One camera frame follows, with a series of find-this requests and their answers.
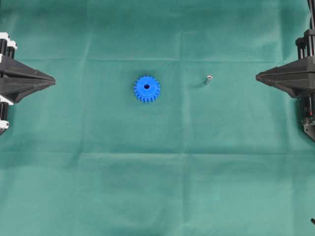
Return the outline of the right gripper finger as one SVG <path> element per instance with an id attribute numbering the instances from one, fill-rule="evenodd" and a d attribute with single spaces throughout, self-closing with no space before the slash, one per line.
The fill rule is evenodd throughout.
<path id="1" fill-rule="evenodd" d="M 295 81 L 275 81 L 264 78 L 256 78 L 256 80 L 287 93 L 291 98 L 302 98 L 315 92 L 314 88 L 297 85 Z"/>
<path id="2" fill-rule="evenodd" d="M 315 73 L 315 58 L 305 57 L 256 75 L 258 81 L 284 81 L 307 78 Z"/>

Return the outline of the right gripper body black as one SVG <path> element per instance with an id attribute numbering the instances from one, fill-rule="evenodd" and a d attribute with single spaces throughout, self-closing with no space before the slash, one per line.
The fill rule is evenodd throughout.
<path id="1" fill-rule="evenodd" d="M 308 29 L 304 36 L 295 42 L 298 59 L 306 67 L 302 73 L 301 94 L 299 95 L 301 121 L 304 133 L 312 140 L 315 139 L 315 30 Z"/>

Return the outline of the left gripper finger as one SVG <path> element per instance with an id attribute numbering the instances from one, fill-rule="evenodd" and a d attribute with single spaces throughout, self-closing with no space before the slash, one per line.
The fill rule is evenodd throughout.
<path id="1" fill-rule="evenodd" d="M 7 56 L 0 57 L 0 71 L 9 77 L 40 79 L 52 83 L 55 82 L 53 77 Z"/>
<path id="2" fill-rule="evenodd" d="M 13 103 L 19 103 L 24 97 L 55 84 L 40 79 L 5 79 L 0 83 L 0 95 Z"/>

